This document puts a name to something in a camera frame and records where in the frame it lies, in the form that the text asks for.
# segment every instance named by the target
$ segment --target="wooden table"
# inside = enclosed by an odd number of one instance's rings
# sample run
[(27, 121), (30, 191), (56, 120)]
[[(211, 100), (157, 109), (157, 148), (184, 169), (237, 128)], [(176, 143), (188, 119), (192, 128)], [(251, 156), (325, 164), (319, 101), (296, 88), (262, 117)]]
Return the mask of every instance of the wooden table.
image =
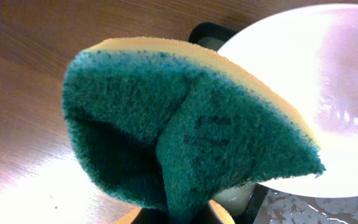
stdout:
[(1, 0), (0, 223), (112, 223), (135, 208), (95, 188), (70, 149), (60, 94), (81, 49), (110, 37), (186, 40), (204, 21), (241, 30), (323, 2), (336, 0)]

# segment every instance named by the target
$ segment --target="sponge edge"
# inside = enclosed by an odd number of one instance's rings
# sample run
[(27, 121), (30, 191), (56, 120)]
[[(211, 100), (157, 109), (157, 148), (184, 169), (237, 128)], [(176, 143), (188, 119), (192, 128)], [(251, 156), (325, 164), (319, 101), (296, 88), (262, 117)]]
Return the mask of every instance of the sponge edge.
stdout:
[(188, 223), (247, 180), (320, 174), (318, 144), (294, 107), (212, 50), (109, 39), (80, 52), (63, 88), (76, 156), (113, 197)]

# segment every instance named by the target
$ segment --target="wood grain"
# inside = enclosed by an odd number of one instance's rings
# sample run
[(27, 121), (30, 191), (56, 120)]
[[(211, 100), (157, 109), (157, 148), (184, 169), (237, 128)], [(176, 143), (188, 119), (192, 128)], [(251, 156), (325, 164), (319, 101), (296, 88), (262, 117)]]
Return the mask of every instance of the wood grain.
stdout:
[(186, 40), (204, 21), (240, 30), (324, 2), (336, 1), (1, 0), (0, 223), (112, 223), (135, 208), (95, 188), (70, 149), (60, 94), (78, 51), (110, 37)]

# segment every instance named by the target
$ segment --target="plate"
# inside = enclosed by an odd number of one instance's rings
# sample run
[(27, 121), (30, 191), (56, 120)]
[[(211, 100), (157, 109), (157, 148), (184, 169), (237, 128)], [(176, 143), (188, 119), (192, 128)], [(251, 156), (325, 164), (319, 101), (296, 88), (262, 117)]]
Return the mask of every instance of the plate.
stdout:
[(270, 16), (218, 53), (297, 108), (321, 145), (322, 176), (261, 184), (309, 197), (358, 196), (358, 5), (323, 4)]

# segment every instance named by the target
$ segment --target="green scouring pad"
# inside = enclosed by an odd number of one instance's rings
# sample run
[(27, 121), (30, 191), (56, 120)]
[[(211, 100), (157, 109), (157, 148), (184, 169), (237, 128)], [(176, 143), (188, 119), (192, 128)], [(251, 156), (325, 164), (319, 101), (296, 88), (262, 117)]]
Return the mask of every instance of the green scouring pad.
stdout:
[(187, 42), (109, 39), (81, 51), (65, 74), (63, 115), (99, 188), (163, 210), (172, 223), (189, 223), (214, 195), (244, 182), (324, 171), (294, 107)]

